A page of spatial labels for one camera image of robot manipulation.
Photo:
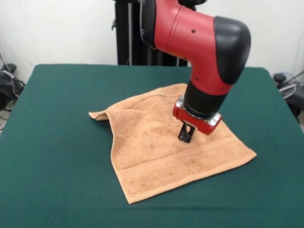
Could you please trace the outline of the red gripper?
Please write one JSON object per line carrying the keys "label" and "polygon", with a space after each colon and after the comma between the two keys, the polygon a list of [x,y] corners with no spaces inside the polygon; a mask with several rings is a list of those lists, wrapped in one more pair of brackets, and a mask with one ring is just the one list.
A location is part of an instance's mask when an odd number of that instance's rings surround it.
{"label": "red gripper", "polygon": [[183,105],[184,95],[181,95],[173,108],[173,116],[183,123],[178,139],[190,143],[195,130],[210,135],[222,120],[222,115],[214,114],[210,119],[201,119],[189,114]]}

